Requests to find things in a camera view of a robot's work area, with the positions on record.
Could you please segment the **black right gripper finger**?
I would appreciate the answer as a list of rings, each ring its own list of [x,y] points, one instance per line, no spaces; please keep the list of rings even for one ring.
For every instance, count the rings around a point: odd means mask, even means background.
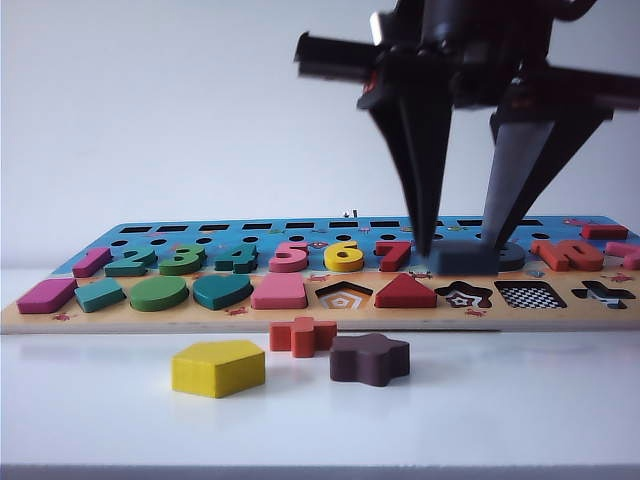
[[[403,188],[417,252],[427,257],[438,217],[452,115],[451,74],[438,59],[380,56],[357,106],[384,137]]]
[[[568,69],[523,74],[491,116],[495,151],[481,239],[502,247],[530,207],[613,116],[616,77]]]

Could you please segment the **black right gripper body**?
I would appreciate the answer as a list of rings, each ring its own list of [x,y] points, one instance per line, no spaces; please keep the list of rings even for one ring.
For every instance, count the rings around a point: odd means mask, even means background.
[[[527,67],[518,44],[481,37],[470,44],[425,42],[420,33],[386,31],[365,44],[309,33],[294,56],[302,76],[360,82],[361,110],[391,120],[403,104],[433,121],[446,121],[455,108],[497,106],[522,85],[544,100],[601,109],[639,106],[636,77],[555,68],[544,60]]]

